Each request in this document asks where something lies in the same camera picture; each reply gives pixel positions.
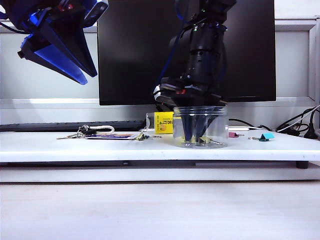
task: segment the binder clip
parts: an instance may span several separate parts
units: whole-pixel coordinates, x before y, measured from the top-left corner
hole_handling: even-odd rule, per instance
[[[260,138],[259,137],[253,137],[253,136],[248,137],[248,139],[259,140],[260,142],[267,142],[270,139],[274,139],[274,138],[275,138],[275,136],[271,132],[270,133],[269,132],[268,133],[263,133]]]

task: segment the computer monitor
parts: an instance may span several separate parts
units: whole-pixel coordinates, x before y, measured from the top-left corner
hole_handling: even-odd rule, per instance
[[[190,0],[197,13],[199,0]],[[98,21],[100,105],[155,104],[153,88],[181,27],[175,0],[112,0]],[[274,0],[238,0],[224,23],[229,102],[276,99]],[[170,69],[164,76],[170,76]]]

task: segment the black keyboard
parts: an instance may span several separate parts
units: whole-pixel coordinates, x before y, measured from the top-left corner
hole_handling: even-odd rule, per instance
[[[139,131],[146,126],[143,120],[129,121],[92,121],[92,122],[50,122],[14,123],[0,125],[0,132],[75,132],[80,126],[90,127],[110,125],[116,131]]]

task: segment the transparent plastic container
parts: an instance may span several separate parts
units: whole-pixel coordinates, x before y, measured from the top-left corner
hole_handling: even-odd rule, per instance
[[[224,148],[228,145],[226,106],[173,109],[174,145],[183,148]]]

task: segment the small yellow package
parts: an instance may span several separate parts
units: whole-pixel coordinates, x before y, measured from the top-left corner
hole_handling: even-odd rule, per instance
[[[173,111],[161,111],[154,113],[155,134],[172,134],[174,132],[173,115]]]

